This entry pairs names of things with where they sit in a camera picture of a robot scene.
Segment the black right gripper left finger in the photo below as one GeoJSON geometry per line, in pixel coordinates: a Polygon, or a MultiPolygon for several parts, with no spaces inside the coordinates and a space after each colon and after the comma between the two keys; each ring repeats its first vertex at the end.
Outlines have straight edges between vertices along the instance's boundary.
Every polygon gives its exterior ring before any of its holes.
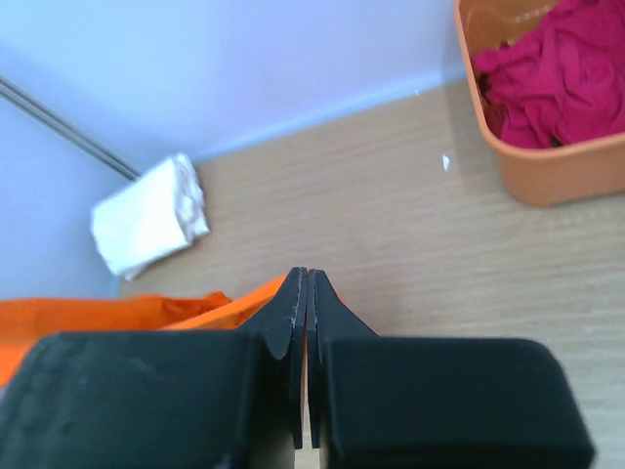
{"type": "Polygon", "coordinates": [[[308,273],[231,330],[65,332],[1,403],[5,468],[290,468],[301,447],[308,273]]]}

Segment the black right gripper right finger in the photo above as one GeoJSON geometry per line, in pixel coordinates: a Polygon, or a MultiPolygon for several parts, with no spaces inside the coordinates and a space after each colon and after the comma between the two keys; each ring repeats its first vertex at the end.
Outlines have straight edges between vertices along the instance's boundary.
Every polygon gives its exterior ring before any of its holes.
{"type": "Polygon", "coordinates": [[[588,468],[561,364],[515,337],[391,337],[309,273],[312,446],[325,468],[588,468]]]}

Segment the orange t shirt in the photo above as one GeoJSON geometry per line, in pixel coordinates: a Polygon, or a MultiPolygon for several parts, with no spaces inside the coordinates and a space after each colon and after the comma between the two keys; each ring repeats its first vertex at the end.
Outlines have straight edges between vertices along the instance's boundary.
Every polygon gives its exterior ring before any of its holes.
{"type": "Polygon", "coordinates": [[[127,299],[22,298],[1,302],[1,386],[41,338],[59,332],[235,329],[257,313],[283,283],[277,277],[232,300],[222,291],[200,298],[161,295],[127,299]]]}

